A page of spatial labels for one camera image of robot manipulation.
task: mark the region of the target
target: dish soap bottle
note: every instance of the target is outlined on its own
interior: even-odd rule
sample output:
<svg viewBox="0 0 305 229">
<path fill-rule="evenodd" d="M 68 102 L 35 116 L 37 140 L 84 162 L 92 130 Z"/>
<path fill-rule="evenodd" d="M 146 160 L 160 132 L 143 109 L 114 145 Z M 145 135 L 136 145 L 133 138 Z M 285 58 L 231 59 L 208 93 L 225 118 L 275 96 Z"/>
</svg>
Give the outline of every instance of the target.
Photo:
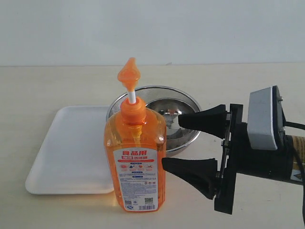
<svg viewBox="0 0 305 229">
<path fill-rule="evenodd" d="M 135 95 L 141 76 L 130 58 L 118 74 L 128 98 L 105 126 L 104 146 L 115 195 L 126 211 L 156 211 L 165 201 L 166 123 Z"/>
</svg>

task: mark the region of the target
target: white wall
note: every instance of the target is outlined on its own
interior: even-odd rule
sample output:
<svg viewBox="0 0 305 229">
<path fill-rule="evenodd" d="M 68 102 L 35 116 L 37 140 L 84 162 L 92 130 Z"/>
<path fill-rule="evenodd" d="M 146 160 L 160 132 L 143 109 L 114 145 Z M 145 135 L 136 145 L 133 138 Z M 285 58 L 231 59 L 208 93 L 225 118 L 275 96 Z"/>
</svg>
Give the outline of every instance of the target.
<svg viewBox="0 0 305 229">
<path fill-rule="evenodd" d="M 0 65 L 305 61 L 304 0 L 2 0 Z"/>
</svg>

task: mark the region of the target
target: black cable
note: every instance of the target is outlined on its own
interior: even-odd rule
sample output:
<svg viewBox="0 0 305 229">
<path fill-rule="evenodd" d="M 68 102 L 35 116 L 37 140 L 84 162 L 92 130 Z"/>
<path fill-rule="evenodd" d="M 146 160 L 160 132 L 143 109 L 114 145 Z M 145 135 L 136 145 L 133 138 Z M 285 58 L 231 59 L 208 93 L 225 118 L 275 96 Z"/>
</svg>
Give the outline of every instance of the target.
<svg viewBox="0 0 305 229">
<path fill-rule="evenodd" d="M 305 125 L 304 124 L 300 124 L 300 123 L 292 123 L 292 122 L 286 122 L 285 126 L 289 126 L 289 127 L 293 127 L 296 129 L 302 129 L 305 130 Z M 304 226 L 305 226 L 305 171 L 304 171 L 304 167 L 303 167 L 303 163 L 301 161 L 301 158 L 298 154 L 298 152 L 296 151 L 295 147 L 290 144 L 290 148 L 292 149 L 293 155 L 296 159 L 296 163 L 300 168 L 300 172 L 301 172 L 301 177 L 302 177 L 302 183 L 303 183 L 303 206 L 302 206 L 302 214 L 303 214 L 303 222 L 304 222 Z"/>
</svg>

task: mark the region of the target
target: product label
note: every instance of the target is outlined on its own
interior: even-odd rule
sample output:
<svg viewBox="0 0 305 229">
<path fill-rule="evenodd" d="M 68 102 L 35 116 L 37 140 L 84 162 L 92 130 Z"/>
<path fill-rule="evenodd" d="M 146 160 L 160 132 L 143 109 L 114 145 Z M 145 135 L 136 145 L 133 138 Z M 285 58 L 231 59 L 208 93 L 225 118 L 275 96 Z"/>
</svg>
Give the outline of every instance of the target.
<svg viewBox="0 0 305 229">
<path fill-rule="evenodd" d="M 292 139 L 294 143 L 294 148 L 300 156 L 303 167 L 305 167 L 305 137 L 292 136 Z M 290 179 L 302 182 L 300 168 L 296 162 L 295 157 L 294 157 L 293 168 Z"/>
<path fill-rule="evenodd" d="M 124 148 L 113 152 L 124 207 L 127 211 L 158 208 L 157 151 Z"/>
</svg>

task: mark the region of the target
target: barcode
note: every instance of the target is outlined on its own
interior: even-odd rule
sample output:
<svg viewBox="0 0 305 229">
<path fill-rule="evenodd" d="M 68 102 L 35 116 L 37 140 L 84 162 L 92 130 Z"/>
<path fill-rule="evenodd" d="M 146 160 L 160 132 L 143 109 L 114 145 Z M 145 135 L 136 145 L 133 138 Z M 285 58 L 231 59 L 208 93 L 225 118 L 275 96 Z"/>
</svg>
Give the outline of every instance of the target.
<svg viewBox="0 0 305 229">
<path fill-rule="evenodd" d="M 153 203 L 153 198 L 144 198 L 144 199 L 145 199 L 145 204 Z"/>
<path fill-rule="evenodd" d="M 139 210 L 143 211 L 143 210 L 154 210 L 155 205 L 147 205 L 147 206 L 139 206 Z"/>
</svg>

